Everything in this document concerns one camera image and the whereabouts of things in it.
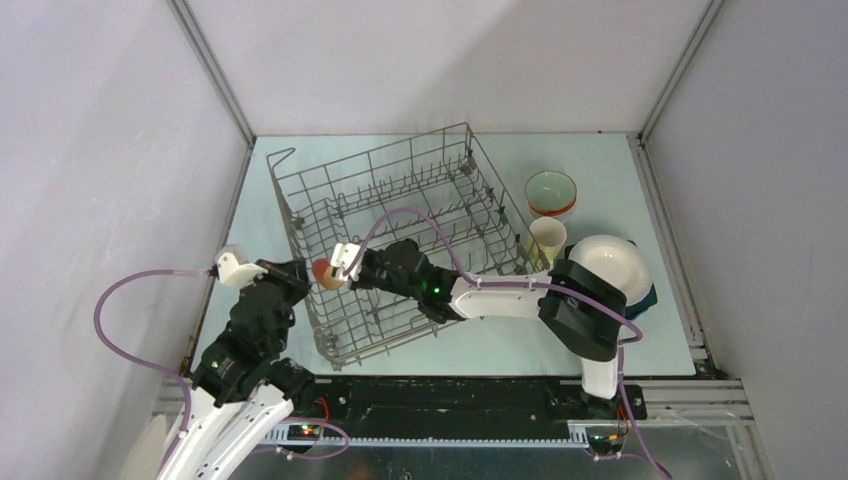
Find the pale green cup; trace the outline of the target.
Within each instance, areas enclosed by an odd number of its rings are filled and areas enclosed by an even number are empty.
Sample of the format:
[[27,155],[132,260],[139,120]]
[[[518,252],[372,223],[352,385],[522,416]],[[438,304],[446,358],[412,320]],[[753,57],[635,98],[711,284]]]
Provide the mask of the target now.
[[559,171],[541,171],[529,178],[524,187],[529,203],[542,209],[562,208],[577,200],[577,186],[571,176]]

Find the small orange cup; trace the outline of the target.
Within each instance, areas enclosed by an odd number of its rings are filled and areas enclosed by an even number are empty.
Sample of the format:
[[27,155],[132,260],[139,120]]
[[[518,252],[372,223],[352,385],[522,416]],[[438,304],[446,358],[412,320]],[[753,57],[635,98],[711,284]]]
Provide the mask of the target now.
[[345,280],[336,277],[334,274],[335,268],[328,258],[314,260],[311,269],[316,284],[324,290],[338,290],[346,284]]

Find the dark teal plate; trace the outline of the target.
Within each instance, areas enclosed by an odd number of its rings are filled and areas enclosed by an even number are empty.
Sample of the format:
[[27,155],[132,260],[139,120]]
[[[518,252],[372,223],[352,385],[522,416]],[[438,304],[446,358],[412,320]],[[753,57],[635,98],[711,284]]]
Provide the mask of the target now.
[[652,284],[649,292],[644,298],[642,298],[639,302],[626,307],[625,318],[631,322],[634,322],[640,315],[647,312],[650,308],[656,305],[657,302],[658,296],[656,292],[656,287],[654,284]]

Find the orange bowl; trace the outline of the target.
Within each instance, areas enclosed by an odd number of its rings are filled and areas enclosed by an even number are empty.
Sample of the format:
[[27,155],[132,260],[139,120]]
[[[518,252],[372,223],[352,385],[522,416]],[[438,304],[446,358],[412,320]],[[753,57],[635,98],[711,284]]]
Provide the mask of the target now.
[[558,208],[558,209],[542,209],[542,208],[539,208],[539,207],[529,203],[528,208],[529,208],[530,212],[536,217],[551,217],[551,218],[554,218],[554,217],[563,217],[565,215],[570,214],[574,210],[575,205],[576,205],[576,203],[573,202],[571,204],[568,204],[568,205],[566,205],[562,208]]

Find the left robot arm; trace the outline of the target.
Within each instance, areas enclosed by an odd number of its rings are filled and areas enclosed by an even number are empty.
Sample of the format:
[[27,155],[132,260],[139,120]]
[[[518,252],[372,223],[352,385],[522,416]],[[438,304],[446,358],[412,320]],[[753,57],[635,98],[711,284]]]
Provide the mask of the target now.
[[238,300],[188,376],[161,479],[225,479],[275,425],[316,403],[315,375],[283,355],[294,308],[311,289],[305,259],[251,263],[222,253],[211,274]]

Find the white plate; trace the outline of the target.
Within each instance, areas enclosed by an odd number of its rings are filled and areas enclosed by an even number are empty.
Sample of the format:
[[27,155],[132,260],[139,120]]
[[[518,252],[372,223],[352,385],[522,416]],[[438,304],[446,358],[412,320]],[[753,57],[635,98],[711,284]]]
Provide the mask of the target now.
[[645,299],[653,278],[647,258],[631,242],[599,234],[577,242],[567,258],[581,265],[625,295],[626,305]]

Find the yellow mug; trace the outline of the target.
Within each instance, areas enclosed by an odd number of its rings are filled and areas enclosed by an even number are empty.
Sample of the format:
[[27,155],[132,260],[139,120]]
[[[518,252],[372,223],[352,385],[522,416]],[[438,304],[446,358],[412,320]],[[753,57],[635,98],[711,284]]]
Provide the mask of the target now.
[[525,241],[529,261],[539,268],[550,267],[567,239],[565,224],[555,218],[540,217],[529,226]]

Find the grey wire dish rack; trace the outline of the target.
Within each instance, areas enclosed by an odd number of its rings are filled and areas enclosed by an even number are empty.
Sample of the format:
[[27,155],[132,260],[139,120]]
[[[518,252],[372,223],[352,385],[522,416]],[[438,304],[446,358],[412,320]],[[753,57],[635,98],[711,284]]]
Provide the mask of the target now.
[[[543,268],[535,241],[477,135],[465,123],[380,136],[308,164],[299,147],[266,157],[292,253],[315,260],[339,243],[373,250],[409,239],[435,265],[469,274]],[[339,371],[439,332],[414,301],[378,290],[326,291],[306,302],[318,353]]]

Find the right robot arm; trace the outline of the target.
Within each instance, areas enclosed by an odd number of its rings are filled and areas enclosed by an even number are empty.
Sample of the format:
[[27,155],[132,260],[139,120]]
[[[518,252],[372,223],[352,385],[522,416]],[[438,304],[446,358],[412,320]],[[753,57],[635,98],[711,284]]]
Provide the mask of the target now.
[[479,276],[433,264],[410,239],[383,249],[353,243],[335,246],[334,279],[353,290],[380,290],[415,301],[438,324],[485,316],[538,320],[582,368],[585,411],[606,418],[622,403],[620,330],[656,303],[642,252],[619,237],[599,236],[568,248],[548,271]]

